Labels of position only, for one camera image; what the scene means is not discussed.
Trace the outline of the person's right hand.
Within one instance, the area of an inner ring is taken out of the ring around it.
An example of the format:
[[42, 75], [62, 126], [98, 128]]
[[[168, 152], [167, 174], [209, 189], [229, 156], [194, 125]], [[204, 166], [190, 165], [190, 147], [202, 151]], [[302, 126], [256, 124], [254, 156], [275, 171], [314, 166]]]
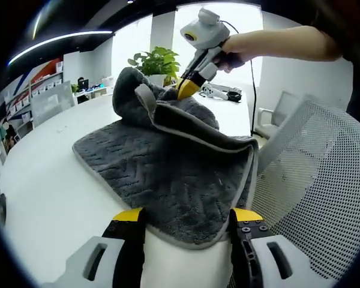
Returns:
[[224, 42], [222, 51], [227, 55], [232, 54], [236, 60], [231, 64], [226, 60], [220, 60], [216, 57], [214, 62], [218, 64], [220, 71], [230, 73], [233, 69], [243, 66], [246, 62], [254, 58], [250, 45], [250, 33], [236, 34], [229, 37]]

